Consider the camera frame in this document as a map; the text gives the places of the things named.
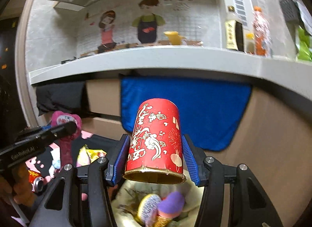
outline yellow packet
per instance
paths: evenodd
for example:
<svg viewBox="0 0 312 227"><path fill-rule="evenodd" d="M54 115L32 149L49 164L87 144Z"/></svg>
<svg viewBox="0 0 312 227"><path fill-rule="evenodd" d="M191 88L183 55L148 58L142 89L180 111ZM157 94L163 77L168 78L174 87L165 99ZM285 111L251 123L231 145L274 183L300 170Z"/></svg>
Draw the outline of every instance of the yellow packet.
<svg viewBox="0 0 312 227"><path fill-rule="evenodd" d="M106 156L106 152L103 150L86 149L86 151L88 153L91 163L97 160L99 157Z"/></svg>
<svg viewBox="0 0 312 227"><path fill-rule="evenodd" d="M87 166L90 164L90 158L87 153L87 148L88 148L87 145L85 145L79 150L76 167Z"/></svg>

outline black basket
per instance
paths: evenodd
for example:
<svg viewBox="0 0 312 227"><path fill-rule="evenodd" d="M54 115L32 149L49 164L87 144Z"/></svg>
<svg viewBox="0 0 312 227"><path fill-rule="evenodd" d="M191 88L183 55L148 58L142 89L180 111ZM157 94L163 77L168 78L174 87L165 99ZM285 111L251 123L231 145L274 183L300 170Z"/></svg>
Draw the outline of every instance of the black basket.
<svg viewBox="0 0 312 227"><path fill-rule="evenodd" d="M280 6L287 23L300 24L301 18L299 8L293 0L280 0Z"/></svg>

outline yellow teapot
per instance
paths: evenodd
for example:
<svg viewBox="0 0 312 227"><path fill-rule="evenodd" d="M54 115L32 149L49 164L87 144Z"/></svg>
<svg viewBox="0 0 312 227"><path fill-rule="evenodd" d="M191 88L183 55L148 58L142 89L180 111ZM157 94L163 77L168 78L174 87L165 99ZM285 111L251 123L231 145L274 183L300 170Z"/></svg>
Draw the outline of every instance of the yellow teapot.
<svg viewBox="0 0 312 227"><path fill-rule="evenodd" d="M164 34L169 38L171 45L181 45L182 39L185 39L177 31L165 31Z"/></svg>

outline cartoon man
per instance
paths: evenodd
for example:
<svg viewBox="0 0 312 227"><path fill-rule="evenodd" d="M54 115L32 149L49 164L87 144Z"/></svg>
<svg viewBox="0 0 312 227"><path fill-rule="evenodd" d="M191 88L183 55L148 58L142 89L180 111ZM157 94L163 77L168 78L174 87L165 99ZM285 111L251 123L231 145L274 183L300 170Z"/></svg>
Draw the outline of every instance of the cartoon man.
<svg viewBox="0 0 312 227"><path fill-rule="evenodd" d="M138 28L138 40L142 44L154 43L157 38L157 26L166 24L161 16L152 12L158 4L158 0L143 0L138 4L143 15L136 18L132 26Z"/></svg>

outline blue cloth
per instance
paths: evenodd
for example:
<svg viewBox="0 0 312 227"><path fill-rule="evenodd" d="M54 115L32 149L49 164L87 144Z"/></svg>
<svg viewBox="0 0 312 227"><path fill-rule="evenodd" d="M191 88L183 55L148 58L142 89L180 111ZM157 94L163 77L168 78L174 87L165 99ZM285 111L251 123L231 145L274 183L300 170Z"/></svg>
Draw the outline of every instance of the blue cloth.
<svg viewBox="0 0 312 227"><path fill-rule="evenodd" d="M151 98L165 98L179 109L182 134L194 145L223 150L231 142L248 103L251 86L207 79L124 77L121 80L121 122L132 132L138 107Z"/></svg>

